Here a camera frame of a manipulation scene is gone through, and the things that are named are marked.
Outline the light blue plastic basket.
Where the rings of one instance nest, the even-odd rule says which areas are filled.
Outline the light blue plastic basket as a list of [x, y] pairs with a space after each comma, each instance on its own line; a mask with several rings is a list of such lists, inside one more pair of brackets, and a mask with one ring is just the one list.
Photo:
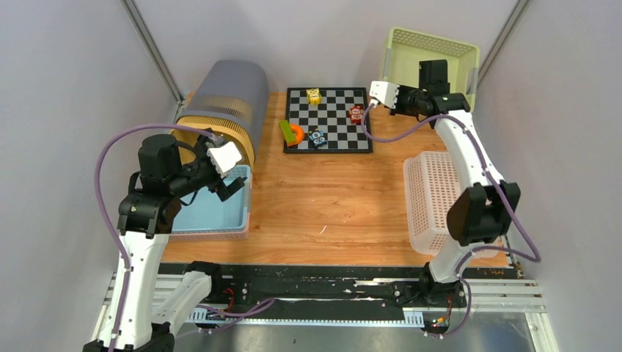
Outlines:
[[236, 178], [245, 179], [244, 187], [229, 199], [221, 201], [217, 194], [201, 188], [197, 195], [181, 198], [184, 203], [176, 215], [172, 231], [180, 234], [240, 232], [249, 223], [252, 172], [247, 165], [238, 165], [228, 173], [225, 184]]

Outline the large white plastic basket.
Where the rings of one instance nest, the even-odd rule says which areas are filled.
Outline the large white plastic basket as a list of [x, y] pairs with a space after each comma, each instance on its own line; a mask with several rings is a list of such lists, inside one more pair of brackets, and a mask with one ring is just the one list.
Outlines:
[[403, 179], [411, 247], [435, 256], [451, 238], [446, 216], [461, 194], [449, 153], [424, 151], [406, 159]]

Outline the pink plastic basket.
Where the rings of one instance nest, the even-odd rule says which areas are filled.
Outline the pink plastic basket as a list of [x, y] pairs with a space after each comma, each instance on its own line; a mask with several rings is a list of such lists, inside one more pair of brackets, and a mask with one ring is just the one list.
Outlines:
[[186, 216], [175, 219], [170, 242], [236, 241], [249, 234], [249, 212], [237, 216]]

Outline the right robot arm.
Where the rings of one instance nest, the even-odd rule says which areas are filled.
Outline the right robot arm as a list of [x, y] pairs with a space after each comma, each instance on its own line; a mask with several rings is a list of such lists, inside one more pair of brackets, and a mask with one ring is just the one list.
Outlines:
[[508, 232], [510, 212], [521, 191], [492, 165], [473, 125], [464, 94], [451, 92], [444, 59], [419, 63], [417, 87], [400, 85], [395, 90], [391, 114], [423, 116], [441, 137], [458, 176], [461, 193], [449, 208], [449, 239], [425, 264], [416, 297], [437, 306], [462, 289], [464, 266], [479, 252], [494, 250], [494, 242]]

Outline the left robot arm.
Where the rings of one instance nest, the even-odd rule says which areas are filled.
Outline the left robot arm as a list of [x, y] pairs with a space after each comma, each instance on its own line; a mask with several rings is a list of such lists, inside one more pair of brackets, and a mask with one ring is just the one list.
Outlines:
[[195, 261], [173, 292], [153, 306], [158, 267], [185, 205], [182, 198], [205, 188], [224, 202], [244, 187], [242, 177], [224, 181], [242, 159], [237, 146], [210, 131], [194, 144], [156, 134], [143, 140], [138, 159], [140, 169], [131, 176], [113, 230], [120, 261], [111, 312], [84, 351], [172, 351], [196, 305], [224, 295], [220, 266]]

